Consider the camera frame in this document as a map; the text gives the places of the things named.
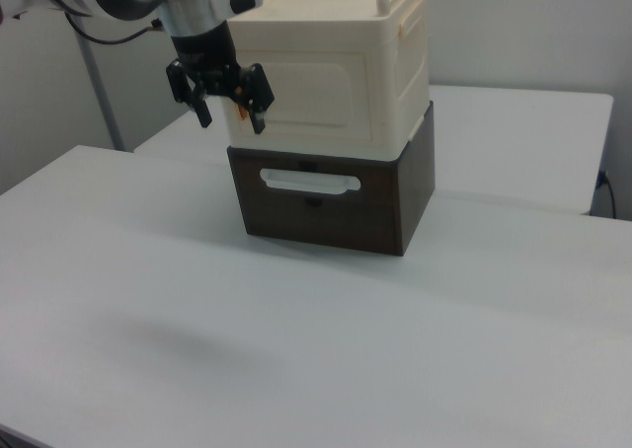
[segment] white handle opening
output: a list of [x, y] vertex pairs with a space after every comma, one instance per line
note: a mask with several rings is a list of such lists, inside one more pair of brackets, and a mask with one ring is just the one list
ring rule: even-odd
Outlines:
[[322, 194], [344, 194], [347, 191], [358, 191], [360, 189], [360, 181], [357, 177], [345, 175], [274, 169], [262, 169], [259, 175], [268, 187], [275, 189]]

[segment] cream plastic storage box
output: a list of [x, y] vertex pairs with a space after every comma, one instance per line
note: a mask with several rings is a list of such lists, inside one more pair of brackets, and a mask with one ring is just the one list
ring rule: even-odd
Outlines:
[[230, 21], [276, 100], [256, 135], [224, 102], [231, 145], [396, 160], [430, 104], [427, 0], [264, 0]]

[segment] table surface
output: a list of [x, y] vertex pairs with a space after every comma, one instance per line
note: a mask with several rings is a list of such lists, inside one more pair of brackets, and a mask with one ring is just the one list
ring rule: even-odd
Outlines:
[[[591, 210], [612, 97], [431, 86], [437, 194], [586, 214]], [[143, 155], [227, 164], [226, 121], [188, 112], [138, 147]]]
[[58, 448], [632, 444], [632, 224], [433, 197], [403, 258], [246, 235], [225, 166], [0, 196], [0, 423]]

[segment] box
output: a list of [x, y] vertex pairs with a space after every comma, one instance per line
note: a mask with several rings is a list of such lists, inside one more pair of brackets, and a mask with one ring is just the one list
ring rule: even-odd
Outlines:
[[435, 190], [433, 105], [392, 162], [228, 149], [248, 234], [403, 256]]
[[231, 145], [396, 160], [430, 104], [426, 18], [427, 0], [264, 0], [230, 20], [276, 96], [261, 135], [224, 102]]

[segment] power cord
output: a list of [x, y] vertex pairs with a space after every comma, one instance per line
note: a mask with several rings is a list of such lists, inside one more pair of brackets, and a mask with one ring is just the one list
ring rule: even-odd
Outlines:
[[100, 38], [92, 37], [86, 34], [81, 30], [81, 28], [77, 25], [77, 23], [72, 19], [72, 16], [67, 12], [64, 13], [66, 15], [66, 20], [70, 27], [74, 29], [74, 31], [83, 37], [86, 40], [89, 40], [93, 43], [98, 43], [99, 45], [121, 45], [122, 43], [128, 43], [129, 41], [134, 40], [135, 38], [139, 38], [140, 36], [147, 34], [148, 32], [162, 32], [162, 23], [160, 20], [156, 19], [151, 21], [151, 27], [146, 27], [142, 31], [138, 31], [135, 34], [132, 34], [129, 37], [120, 38], [118, 40], [102, 40]]
[[608, 172], [605, 170], [599, 170], [599, 173], [596, 177], [596, 187], [595, 189], [600, 189], [601, 186], [606, 185], [608, 187], [608, 191], [610, 192], [610, 203], [612, 206], [612, 219], [616, 219], [616, 203], [614, 200], [614, 190], [612, 189], [612, 183], [608, 178]]

